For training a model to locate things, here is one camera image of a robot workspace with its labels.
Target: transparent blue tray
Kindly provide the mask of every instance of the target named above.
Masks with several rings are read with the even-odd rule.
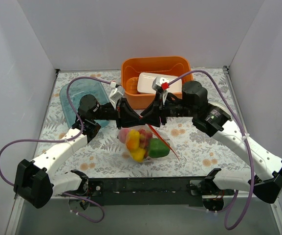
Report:
[[[67,99],[67,86],[68,84],[63,86],[63,88],[59,93],[59,96],[61,99],[61,104],[67,121],[67,125],[69,128],[71,128],[71,126],[74,124],[76,120],[76,115],[73,112]],[[90,79],[80,79],[72,83],[69,89],[69,95],[72,104],[76,109],[79,108],[80,99],[86,94],[94,95],[100,104],[106,104],[109,102],[104,87],[100,82]],[[96,122],[100,124],[102,128],[107,126],[109,123],[109,121],[106,120],[96,120]]]

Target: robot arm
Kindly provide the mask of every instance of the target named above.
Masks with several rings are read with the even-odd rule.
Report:
[[[89,143],[100,126],[97,119],[115,120],[117,127],[133,127],[150,124],[165,125],[167,117],[192,117],[193,125],[208,136],[229,147],[247,164],[248,155],[242,135],[236,123],[221,108],[208,103],[207,90],[197,81],[182,86],[182,99],[157,89],[155,98],[140,117],[122,97],[124,90],[117,87],[111,95],[111,102],[100,105],[93,95],[85,95],[80,101],[78,114],[85,125],[83,134],[71,142],[57,144],[32,161],[19,163],[14,191],[40,208],[54,194],[72,191],[83,195],[88,188],[88,177],[77,170],[54,177],[55,171],[78,149]],[[65,138],[75,136],[81,129],[77,120]],[[282,190],[282,159],[271,154],[252,138],[248,138],[255,166],[254,194],[267,203],[273,203]],[[250,170],[230,172],[216,168],[200,182],[198,188],[212,194],[222,189],[249,190]]]

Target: floral pattern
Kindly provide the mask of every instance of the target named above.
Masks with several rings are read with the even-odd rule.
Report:
[[[226,83],[222,69],[205,69],[217,82],[221,92],[235,110],[235,106]],[[60,103],[61,88],[79,76],[94,76],[107,81],[120,83],[121,72],[60,72],[58,74],[49,109],[43,124],[41,138],[57,140],[68,131],[68,126]],[[195,73],[194,79],[200,81],[208,90],[209,100],[222,103],[215,87],[208,77]],[[111,87],[103,84],[107,94]],[[70,157],[56,172],[78,169],[91,178],[112,177],[166,177],[166,176],[198,176],[207,175],[213,168],[242,171],[249,168],[246,163],[231,152],[227,147],[198,131],[192,125],[192,119],[186,117],[169,118],[159,131],[170,137],[180,160],[159,159],[137,163],[129,157],[127,150],[117,139],[118,130],[115,122],[102,128],[98,135],[82,149]],[[36,156],[42,154],[53,144],[39,143]]]

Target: white wall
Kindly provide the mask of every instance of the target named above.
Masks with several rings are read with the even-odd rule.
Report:
[[[55,71],[16,0],[0,0],[0,149],[19,138],[37,138]],[[17,164],[32,158],[34,144],[17,144],[2,156],[11,181]],[[0,235],[14,201],[12,187],[0,178]]]
[[[249,133],[282,158],[282,1],[264,1],[230,69]]]
[[[119,69],[130,57],[182,55],[229,65],[263,0],[18,0],[62,70]]]

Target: orange bin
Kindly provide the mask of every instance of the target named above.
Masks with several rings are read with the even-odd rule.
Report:
[[[145,109],[154,100],[154,94],[141,94],[137,82],[142,72],[180,76],[191,70],[190,63],[180,56],[131,58],[121,66],[121,85],[126,90],[126,98],[133,109]],[[192,74],[182,79],[182,84],[193,80]],[[182,98],[182,93],[175,93]]]

